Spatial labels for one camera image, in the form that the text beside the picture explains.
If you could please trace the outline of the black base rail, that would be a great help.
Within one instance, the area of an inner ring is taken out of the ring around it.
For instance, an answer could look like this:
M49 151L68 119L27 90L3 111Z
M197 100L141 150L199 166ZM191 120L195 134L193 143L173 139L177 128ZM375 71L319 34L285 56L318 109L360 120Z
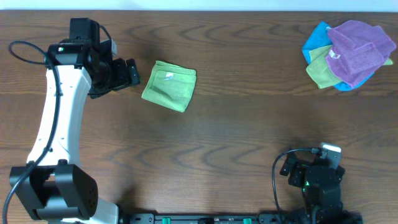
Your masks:
M309 215L282 215L261 213L259 215L155 215L136 213L121 215L118 224L299 224L313 223Z

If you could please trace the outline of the blue microfiber cloth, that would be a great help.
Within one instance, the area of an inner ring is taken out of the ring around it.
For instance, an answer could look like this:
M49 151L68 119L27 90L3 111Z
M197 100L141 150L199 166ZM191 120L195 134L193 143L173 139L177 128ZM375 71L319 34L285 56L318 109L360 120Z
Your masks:
M327 70L328 65L325 61L325 54L328 53L332 46L332 41L327 36L328 29L331 29L331 27L326 22L321 21L302 47L303 56L308 63L306 68L308 75L317 84L319 89L332 86L339 91L351 91L359 88L373 76L373 73L359 84L350 86L334 77L333 74Z

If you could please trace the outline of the light green microfiber cloth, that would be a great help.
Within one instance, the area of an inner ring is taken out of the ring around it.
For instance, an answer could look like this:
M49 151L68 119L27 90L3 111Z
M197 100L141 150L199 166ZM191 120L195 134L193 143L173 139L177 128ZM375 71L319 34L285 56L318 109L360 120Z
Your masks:
M157 60L142 99L183 113L192 99L197 71Z

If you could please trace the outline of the olive green microfiber cloth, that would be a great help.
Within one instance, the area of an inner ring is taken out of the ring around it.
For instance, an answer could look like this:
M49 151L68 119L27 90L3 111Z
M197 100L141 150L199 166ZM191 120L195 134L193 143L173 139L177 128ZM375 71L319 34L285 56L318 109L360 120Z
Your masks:
M377 69L392 65L374 44L359 48L327 45L309 51L310 63L306 71L319 89L335 86L348 91L361 86Z

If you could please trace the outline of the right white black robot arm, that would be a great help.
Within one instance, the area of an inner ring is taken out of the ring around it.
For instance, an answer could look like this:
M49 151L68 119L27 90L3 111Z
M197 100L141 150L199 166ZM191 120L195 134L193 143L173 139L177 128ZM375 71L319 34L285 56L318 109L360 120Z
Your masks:
M287 176L288 184L302 191L305 206L283 214L276 203L281 223L346 223L360 224L363 218L343 208L341 186L345 169L340 166L339 152L320 149L293 149L280 155L287 156L280 175Z

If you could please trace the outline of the purple microfiber cloth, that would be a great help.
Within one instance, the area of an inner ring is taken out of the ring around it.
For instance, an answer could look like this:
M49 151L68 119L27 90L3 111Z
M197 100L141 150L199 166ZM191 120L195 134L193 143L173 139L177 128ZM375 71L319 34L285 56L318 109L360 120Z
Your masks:
M333 46L325 60L331 72L354 88L384 65L396 43L381 26L346 21L327 31Z

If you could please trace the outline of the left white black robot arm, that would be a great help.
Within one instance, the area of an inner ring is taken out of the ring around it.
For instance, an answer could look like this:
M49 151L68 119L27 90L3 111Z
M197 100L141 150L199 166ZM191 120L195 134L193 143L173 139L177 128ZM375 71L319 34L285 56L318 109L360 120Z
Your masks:
M87 98L140 84L133 59L117 58L104 26L73 18L67 39L43 52L47 94L35 144L24 166L13 167L10 195L33 220L117 223L119 208L100 199L96 181L80 167L79 139Z

